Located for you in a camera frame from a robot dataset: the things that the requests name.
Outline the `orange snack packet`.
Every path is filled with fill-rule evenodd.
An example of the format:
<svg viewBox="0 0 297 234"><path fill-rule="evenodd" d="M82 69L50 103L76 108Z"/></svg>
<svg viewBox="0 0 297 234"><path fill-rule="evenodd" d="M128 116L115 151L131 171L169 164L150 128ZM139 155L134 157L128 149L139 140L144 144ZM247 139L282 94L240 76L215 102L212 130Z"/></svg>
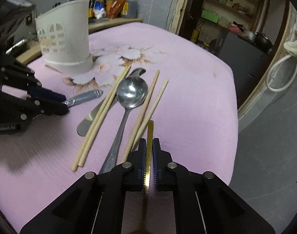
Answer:
<svg viewBox="0 0 297 234"><path fill-rule="evenodd" d="M110 0L106 4L107 18L115 19L121 12L126 0Z"/></svg>

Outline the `white plastic utensil caddy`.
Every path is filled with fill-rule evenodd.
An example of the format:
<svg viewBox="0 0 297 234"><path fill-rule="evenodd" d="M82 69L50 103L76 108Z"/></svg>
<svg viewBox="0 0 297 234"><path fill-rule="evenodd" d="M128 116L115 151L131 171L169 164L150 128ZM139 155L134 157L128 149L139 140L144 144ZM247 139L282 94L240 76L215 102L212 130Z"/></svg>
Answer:
<svg viewBox="0 0 297 234"><path fill-rule="evenodd" d="M66 75L93 67L89 50L89 0L63 3L35 19L44 63Z"/></svg>

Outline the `gold utensil handle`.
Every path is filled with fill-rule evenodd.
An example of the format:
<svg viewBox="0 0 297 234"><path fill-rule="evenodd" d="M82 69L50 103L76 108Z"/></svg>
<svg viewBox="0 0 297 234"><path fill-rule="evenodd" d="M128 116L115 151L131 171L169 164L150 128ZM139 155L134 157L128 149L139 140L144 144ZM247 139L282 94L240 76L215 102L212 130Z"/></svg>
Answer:
<svg viewBox="0 0 297 234"><path fill-rule="evenodd" d="M146 148L145 175L144 175L144 196L143 196L143 206L142 206L142 219L140 222L139 233L149 233L146 230L145 226L146 226L146 216L147 216L149 185L150 185L150 178L151 178L153 131L154 131L154 122L152 120L150 120L148 122L148 128L147 128L147 148Z"/></svg>

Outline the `white salt bag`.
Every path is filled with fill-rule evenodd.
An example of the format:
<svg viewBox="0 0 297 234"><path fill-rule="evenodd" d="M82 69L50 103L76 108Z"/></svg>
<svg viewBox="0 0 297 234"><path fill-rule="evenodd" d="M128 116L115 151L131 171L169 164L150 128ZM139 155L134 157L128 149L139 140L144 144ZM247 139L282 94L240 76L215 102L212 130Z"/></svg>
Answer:
<svg viewBox="0 0 297 234"><path fill-rule="evenodd" d="M106 10L104 8L104 5L100 1L96 1L94 3L93 12L94 12L94 17L96 19L102 19L102 18L106 18L107 17L107 14L106 14Z"/></svg>

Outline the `large oil jug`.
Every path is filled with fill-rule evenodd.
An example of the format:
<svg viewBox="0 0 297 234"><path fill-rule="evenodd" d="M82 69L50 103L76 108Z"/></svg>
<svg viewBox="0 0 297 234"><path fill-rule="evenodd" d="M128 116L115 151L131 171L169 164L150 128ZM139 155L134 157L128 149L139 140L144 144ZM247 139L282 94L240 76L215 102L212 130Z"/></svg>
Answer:
<svg viewBox="0 0 297 234"><path fill-rule="evenodd" d="M121 17L135 19L137 17L137 0L126 0L121 11Z"/></svg>

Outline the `steel spoon large bowl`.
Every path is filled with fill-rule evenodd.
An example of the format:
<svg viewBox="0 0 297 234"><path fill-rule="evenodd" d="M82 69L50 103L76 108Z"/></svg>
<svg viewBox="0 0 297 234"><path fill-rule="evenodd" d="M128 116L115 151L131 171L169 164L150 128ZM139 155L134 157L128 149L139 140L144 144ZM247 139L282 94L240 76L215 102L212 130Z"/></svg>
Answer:
<svg viewBox="0 0 297 234"><path fill-rule="evenodd" d="M99 174L103 174L111 171L115 167L118 159L118 152L121 145L123 132L125 129L127 118L130 112L142 105L148 94L148 85L145 80L137 76L130 76L122 80L118 84L116 91L117 100L125 112L114 138L113 144L109 150L107 157L99 171Z"/></svg>

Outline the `dark grey cabinet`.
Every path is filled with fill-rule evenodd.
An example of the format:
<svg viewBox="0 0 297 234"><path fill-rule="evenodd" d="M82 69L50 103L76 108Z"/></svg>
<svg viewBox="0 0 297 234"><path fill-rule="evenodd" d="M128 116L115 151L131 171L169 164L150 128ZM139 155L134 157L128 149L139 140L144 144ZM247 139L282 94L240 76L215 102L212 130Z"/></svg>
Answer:
<svg viewBox="0 0 297 234"><path fill-rule="evenodd" d="M251 42L226 29L222 29L210 42L210 52L232 70L238 107L248 98L265 72L272 48L271 41L260 33Z"/></svg>

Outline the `steel fork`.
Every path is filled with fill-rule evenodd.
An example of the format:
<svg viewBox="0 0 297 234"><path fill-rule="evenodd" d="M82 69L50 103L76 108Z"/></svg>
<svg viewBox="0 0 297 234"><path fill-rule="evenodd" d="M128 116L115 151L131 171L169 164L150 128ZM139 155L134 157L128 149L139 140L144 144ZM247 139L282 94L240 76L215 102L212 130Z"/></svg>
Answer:
<svg viewBox="0 0 297 234"><path fill-rule="evenodd" d="M91 101L93 99L100 98L103 95L103 93L104 92L102 90L92 90L69 98L66 101L64 101L63 104L67 105L68 107L73 107Z"/></svg>

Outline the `white rubber gloves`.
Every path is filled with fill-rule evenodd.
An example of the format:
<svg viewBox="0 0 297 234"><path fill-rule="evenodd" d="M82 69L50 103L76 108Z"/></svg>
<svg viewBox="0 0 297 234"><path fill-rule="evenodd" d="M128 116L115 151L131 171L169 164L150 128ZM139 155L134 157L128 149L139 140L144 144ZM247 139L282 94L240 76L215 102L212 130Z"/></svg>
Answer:
<svg viewBox="0 0 297 234"><path fill-rule="evenodd" d="M288 41L285 42L284 45L284 50L291 56L296 57L297 56L297 40L296 41Z"/></svg>

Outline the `dark soy sauce bottle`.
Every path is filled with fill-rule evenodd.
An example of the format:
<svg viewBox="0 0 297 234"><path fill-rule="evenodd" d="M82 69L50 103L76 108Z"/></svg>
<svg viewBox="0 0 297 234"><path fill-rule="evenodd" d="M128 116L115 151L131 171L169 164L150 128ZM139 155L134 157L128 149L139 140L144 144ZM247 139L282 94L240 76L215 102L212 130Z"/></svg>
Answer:
<svg viewBox="0 0 297 234"><path fill-rule="evenodd" d="M95 2L96 2L96 0L89 0L88 18L90 18L90 19L95 18L95 15L94 15Z"/></svg>

